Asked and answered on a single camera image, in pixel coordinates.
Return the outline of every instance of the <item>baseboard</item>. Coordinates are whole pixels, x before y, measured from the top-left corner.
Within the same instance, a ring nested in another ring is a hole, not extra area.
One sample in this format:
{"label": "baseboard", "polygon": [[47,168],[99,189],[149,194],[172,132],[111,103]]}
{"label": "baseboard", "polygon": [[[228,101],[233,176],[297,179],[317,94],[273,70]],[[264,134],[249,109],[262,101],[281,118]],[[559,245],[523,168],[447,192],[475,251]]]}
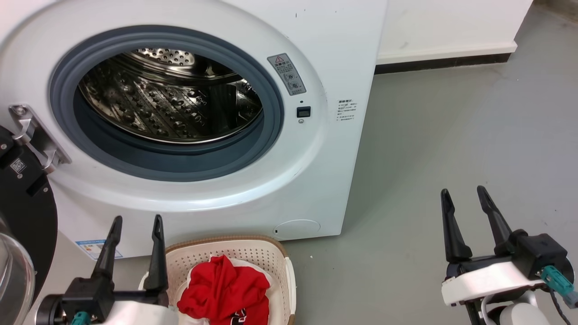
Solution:
{"label": "baseboard", "polygon": [[452,67],[462,67],[465,65],[504,63],[508,61],[510,55],[511,53],[501,53],[501,54],[487,54],[483,56],[441,58],[437,60],[378,64],[377,66],[375,66],[374,74],[382,75],[385,73],[452,68]]}
{"label": "baseboard", "polygon": [[438,60],[442,58],[461,58],[486,56],[489,54],[513,53],[516,51],[518,44],[514,41],[511,43],[491,44],[484,46],[464,46],[454,48],[444,48],[428,51],[400,51],[397,53],[386,53],[381,51],[377,55],[377,65]]}

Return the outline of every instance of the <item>brown basket rim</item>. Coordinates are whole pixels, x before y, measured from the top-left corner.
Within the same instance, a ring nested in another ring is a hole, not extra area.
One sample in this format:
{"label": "brown basket rim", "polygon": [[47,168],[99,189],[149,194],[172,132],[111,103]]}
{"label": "brown basket rim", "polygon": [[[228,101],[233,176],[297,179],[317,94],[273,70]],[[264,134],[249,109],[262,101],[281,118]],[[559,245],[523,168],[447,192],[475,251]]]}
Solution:
{"label": "brown basket rim", "polygon": [[217,236],[217,237],[210,237],[210,238],[204,238],[204,239],[196,239],[193,241],[185,241],[185,242],[180,242],[180,243],[176,243],[174,245],[170,245],[169,247],[167,247],[165,249],[165,254],[168,254],[174,250],[180,249],[180,248],[185,248],[185,247],[190,247],[190,246],[196,246],[196,245],[201,245],[201,244],[206,244],[206,243],[215,243],[215,242],[228,242],[228,241],[265,241],[265,242],[269,242],[273,245],[275,245],[275,247],[277,247],[280,251],[281,254],[283,254],[283,257],[288,257],[287,256],[287,251],[285,251],[285,248],[283,247],[283,245],[276,241],[275,239],[269,237],[269,236],[263,236],[263,235],[230,235],[230,236]]}

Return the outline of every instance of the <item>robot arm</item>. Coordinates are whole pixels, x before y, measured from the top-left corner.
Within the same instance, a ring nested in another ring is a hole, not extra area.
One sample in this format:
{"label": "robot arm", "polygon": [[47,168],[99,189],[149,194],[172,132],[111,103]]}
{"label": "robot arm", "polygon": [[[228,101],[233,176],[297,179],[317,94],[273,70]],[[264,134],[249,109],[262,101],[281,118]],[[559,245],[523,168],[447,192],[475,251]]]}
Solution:
{"label": "robot arm", "polygon": [[90,278],[76,278],[64,294],[46,296],[38,308],[36,325],[178,324],[178,315],[167,308],[168,277],[161,216],[154,220],[153,253],[144,290],[114,290],[114,254],[122,227],[123,218],[117,216]]}
{"label": "robot arm", "polygon": [[[441,193],[449,263],[442,283],[446,305],[464,305],[472,325],[548,325],[536,303],[536,289],[555,290],[568,307],[576,308],[578,294],[573,292],[574,271],[566,258],[568,252],[547,234],[512,232],[486,189],[478,186],[477,193],[490,221],[495,247],[494,255],[476,258],[461,235],[450,193],[446,189]],[[512,304],[488,309],[498,302]]]}

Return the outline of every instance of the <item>metal bracket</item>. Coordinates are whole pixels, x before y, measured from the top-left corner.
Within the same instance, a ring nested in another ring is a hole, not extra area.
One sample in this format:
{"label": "metal bracket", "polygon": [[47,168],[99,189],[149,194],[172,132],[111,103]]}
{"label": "metal bracket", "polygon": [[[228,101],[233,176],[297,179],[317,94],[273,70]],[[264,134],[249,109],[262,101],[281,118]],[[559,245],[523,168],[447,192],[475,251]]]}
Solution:
{"label": "metal bracket", "polygon": [[42,164],[46,173],[55,171],[60,164],[70,164],[72,160],[62,147],[54,141],[32,108],[26,104],[12,105],[8,111],[20,132],[12,136],[19,145],[28,146]]}

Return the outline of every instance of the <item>qr code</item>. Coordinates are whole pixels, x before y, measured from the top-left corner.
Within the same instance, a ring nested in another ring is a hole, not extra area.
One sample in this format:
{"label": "qr code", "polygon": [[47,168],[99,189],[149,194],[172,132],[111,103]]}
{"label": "qr code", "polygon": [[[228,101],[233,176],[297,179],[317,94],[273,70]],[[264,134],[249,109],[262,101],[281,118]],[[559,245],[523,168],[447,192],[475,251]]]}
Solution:
{"label": "qr code", "polygon": [[16,160],[14,160],[14,162],[10,165],[10,167],[12,167],[12,169],[16,173],[22,173],[24,168],[26,168],[26,165],[20,160],[20,158],[18,158]]}

